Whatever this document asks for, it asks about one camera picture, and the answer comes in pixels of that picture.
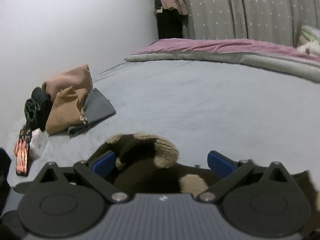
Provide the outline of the dark brown patterned sweater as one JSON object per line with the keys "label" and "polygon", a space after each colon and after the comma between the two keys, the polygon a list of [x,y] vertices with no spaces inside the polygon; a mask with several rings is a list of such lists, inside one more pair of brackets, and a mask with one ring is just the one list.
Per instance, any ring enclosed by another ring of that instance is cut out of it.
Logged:
{"label": "dark brown patterned sweater", "polygon": [[[112,151],[116,166],[101,177],[91,161]],[[109,210],[95,239],[319,239],[319,201],[307,172],[251,160],[220,179],[181,165],[167,139],[118,134],[86,161],[86,178]]]}

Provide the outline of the hanging pink black clothes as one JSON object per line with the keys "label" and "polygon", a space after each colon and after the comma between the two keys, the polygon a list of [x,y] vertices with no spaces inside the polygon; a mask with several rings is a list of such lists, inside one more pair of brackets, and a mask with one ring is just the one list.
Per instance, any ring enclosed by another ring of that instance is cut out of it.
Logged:
{"label": "hanging pink black clothes", "polygon": [[183,38],[183,24],[188,17],[183,0],[154,0],[158,39]]}

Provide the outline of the folded grey garment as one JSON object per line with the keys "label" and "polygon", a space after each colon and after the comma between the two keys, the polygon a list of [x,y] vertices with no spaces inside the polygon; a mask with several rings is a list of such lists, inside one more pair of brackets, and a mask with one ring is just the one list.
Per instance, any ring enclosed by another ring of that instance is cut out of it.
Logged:
{"label": "folded grey garment", "polygon": [[70,138],[87,132],[116,114],[112,103],[97,88],[94,88],[86,98],[83,112],[80,117],[81,123],[68,128],[67,133]]}

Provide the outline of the light blue bed sheet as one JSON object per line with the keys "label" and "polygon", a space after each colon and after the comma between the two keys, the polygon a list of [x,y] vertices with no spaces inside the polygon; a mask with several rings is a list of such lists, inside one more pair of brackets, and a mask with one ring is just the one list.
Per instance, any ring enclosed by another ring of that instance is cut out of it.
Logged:
{"label": "light blue bed sheet", "polygon": [[54,161],[71,166],[109,137],[143,132],[171,141],[179,163],[206,167],[216,150],[262,166],[280,161],[291,173],[310,171],[319,184],[319,84],[263,69],[204,61],[124,63],[94,78],[116,114],[88,132],[49,138],[27,177]]}

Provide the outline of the tan brown garment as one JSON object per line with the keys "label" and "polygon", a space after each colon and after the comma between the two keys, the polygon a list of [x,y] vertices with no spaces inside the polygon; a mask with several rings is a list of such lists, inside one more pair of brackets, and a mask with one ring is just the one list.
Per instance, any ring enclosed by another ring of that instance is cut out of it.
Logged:
{"label": "tan brown garment", "polygon": [[46,123],[47,133],[54,135],[71,126],[84,124],[84,103],[87,96],[87,89],[74,89],[73,86],[58,92]]}

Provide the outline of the white packet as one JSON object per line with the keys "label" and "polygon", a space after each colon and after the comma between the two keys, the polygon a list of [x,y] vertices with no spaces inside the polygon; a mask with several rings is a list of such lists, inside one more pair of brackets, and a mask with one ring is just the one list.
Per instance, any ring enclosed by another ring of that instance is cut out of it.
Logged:
{"label": "white packet", "polygon": [[31,159],[39,159],[47,146],[48,134],[46,131],[41,131],[39,128],[35,129],[31,133],[30,151],[29,155]]}

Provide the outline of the black garment pile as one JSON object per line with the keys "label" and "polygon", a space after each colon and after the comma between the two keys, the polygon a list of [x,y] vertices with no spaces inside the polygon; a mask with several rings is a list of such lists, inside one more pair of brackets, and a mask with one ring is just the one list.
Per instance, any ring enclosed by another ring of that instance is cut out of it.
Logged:
{"label": "black garment pile", "polygon": [[52,106],[50,95],[43,92],[40,87],[34,88],[31,98],[25,102],[24,106],[27,126],[32,131],[38,128],[44,131]]}

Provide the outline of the pink grey duvet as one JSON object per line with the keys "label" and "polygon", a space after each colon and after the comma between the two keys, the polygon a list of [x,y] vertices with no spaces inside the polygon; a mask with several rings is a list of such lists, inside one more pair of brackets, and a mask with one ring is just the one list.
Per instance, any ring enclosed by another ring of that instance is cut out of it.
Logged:
{"label": "pink grey duvet", "polygon": [[160,60],[241,64],[319,83],[319,56],[300,53],[293,47],[245,38],[230,40],[162,39],[125,58],[127,62]]}

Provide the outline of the white plush toy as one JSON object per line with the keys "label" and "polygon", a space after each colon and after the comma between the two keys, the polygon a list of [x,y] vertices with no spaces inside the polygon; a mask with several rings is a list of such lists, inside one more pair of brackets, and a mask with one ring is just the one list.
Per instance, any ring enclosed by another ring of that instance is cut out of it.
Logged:
{"label": "white plush toy", "polygon": [[304,45],[301,45],[297,48],[297,51],[300,53],[307,53],[311,56],[320,56],[320,44],[318,41],[308,42]]}

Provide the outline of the grey white small pillow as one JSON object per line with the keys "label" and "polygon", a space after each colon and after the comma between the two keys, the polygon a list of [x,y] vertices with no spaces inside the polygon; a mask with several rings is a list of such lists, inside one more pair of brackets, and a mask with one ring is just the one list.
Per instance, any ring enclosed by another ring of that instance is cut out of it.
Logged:
{"label": "grey white small pillow", "polygon": [[306,44],[309,42],[319,42],[319,39],[320,39],[319,29],[308,26],[308,25],[302,26],[300,36],[299,36],[300,44]]}

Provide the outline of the grey dotted curtain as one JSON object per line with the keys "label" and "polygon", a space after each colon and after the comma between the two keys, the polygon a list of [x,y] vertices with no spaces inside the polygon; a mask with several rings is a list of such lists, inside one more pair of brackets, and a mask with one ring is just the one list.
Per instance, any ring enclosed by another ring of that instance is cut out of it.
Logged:
{"label": "grey dotted curtain", "polygon": [[185,38],[247,38],[296,47],[304,25],[319,28],[319,0],[184,0]]}

